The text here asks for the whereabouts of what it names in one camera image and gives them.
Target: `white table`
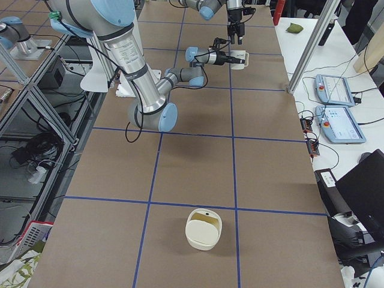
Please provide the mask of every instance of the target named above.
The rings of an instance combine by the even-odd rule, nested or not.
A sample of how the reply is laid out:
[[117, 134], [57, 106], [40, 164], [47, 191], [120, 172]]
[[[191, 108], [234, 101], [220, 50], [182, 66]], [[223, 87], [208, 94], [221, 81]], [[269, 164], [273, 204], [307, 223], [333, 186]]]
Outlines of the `white table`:
[[[307, 41], [316, 25], [317, 19], [299, 19], [299, 18], [281, 18], [278, 26], [276, 26], [277, 37], [284, 56], [284, 63], [289, 77], [292, 76], [298, 61], [304, 51]], [[304, 27], [304, 30], [299, 34], [291, 34], [286, 32], [290, 23], [296, 23]], [[348, 39], [344, 35], [340, 25], [336, 23], [327, 42], [324, 46], [317, 46], [314, 50], [313, 57], [306, 68], [306, 71], [314, 68], [325, 66], [336, 66], [340, 63], [350, 60], [355, 55], [355, 50], [350, 45]], [[357, 75], [353, 69], [353, 64], [357, 60], [356, 55], [350, 63], [345, 63], [335, 68], [317, 69], [313, 72], [304, 73], [303, 77], [315, 77], [317, 74], [328, 74], [344, 77]], [[314, 89], [314, 79], [304, 79], [308, 88], [310, 98], [318, 101]], [[348, 79], [351, 91], [363, 91], [369, 88], [376, 87], [371, 76], [364, 73], [360, 76]], [[304, 89], [302, 81], [298, 85], [294, 93], [296, 101], [301, 101], [305, 104], [305, 109], [314, 112], [314, 108], [318, 103], [308, 100], [307, 93]], [[298, 111], [302, 111], [302, 104], [297, 103]], [[384, 98], [379, 90], [373, 90], [363, 93], [362, 104], [351, 108], [351, 111], [357, 122], [370, 122], [384, 117]], [[314, 132], [319, 135], [318, 125], [313, 125]], [[361, 126], [361, 130], [367, 138], [367, 142], [363, 144], [331, 144], [326, 137], [322, 135], [320, 143], [334, 148], [339, 156], [340, 162], [333, 169], [333, 173], [337, 179], [344, 176], [350, 169], [355, 167], [363, 152], [372, 152], [379, 148], [384, 151], [384, 121], [380, 121], [370, 125]], [[330, 168], [337, 162], [335, 152], [327, 147], [320, 146], [320, 156], [315, 157], [313, 161], [313, 170]]]

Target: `blue joint cap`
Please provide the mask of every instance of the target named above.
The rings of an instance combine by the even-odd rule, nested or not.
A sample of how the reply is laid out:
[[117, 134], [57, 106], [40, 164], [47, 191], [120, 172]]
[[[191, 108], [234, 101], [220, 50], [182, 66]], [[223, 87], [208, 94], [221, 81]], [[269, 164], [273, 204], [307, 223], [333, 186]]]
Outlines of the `blue joint cap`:
[[201, 87], [204, 84], [204, 76], [195, 77], [190, 80], [190, 86]]
[[4, 17], [3, 19], [0, 19], [1, 22], [4, 22], [5, 24], [22, 24], [23, 22], [20, 20], [20, 18], [16, 16], [8, 16]]
[[187, 50], [185, 51], [185, 60], [188, 62], [193, 62], [194, 57], [197, 55], [198, 50], [199, 48], [194, 46], [188, 47]]
[[10, 40], [1, 36], [0, 36], [0, 44], [2, 44], [6, 50], [11, 49], [13, 47], [13, 43]]
[[[58, 22], [55, 19], [50, 20], [50, 24], [52, 28], [58, 32], [61, 32], [63, 34], [73, 35], [70, 31], [68, 31], [64, 26], [61, 25], [60, 22]], [[76, 33], [78, 36], [83, 38], [92, 38], [94, 35], [92, 32], [84, 31], [83, 29], [80, 29], [78, 27], [75, 27], [73, 25], [65, 23], [65, 25], [70, 28], [74, 33]]]
[[173, 103], [168, 103], [160, 115], [158, 130], [160, 132], [169, 132], [176, 125], [178, 119], [178, 108]]
[[211, 20], [211, 18], [215, 15], [213, 10], [207, 6], [203, 6], [202, 8], [200, 8], [199, 13], [207, 21]]

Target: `green object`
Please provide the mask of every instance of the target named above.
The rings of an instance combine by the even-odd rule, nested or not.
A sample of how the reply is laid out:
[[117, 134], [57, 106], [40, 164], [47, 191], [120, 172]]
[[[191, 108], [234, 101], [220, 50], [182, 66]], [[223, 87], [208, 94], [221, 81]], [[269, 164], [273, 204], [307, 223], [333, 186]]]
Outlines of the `green object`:
[[298, 24], [291, 23], [290, 26], [287, 28], [287, 32], [289, 33], [300, 33], [304, 28]]
[[48, 15], [49, 19], [54, 19], [54, 20], [61, 20], [61, 13], [60, 11], [52, 11]]

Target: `green connector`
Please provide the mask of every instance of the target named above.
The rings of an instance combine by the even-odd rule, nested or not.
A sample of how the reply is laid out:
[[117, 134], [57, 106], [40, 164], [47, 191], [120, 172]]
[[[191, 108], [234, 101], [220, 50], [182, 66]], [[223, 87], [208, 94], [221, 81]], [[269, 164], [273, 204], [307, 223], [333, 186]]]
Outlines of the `green connector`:
[[49, 13], [49, 19], [61, 20], [61, 13], [60, 13], [60, 11], [52, 11], [51, 13]]

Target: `white plug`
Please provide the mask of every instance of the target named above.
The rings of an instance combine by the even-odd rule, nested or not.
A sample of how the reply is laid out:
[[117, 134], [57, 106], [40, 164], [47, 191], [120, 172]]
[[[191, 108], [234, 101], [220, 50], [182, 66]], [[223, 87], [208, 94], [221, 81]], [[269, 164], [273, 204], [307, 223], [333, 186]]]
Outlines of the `white plug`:
[[30, 182], [32, 184], [39, 183], [45, 173], [47, 173], [47, 169], [45, 169], [41, 166], [37, 166], [35, 173], [32, 175], [32, 177], [30, 177], [28, 179], [28, 182]]

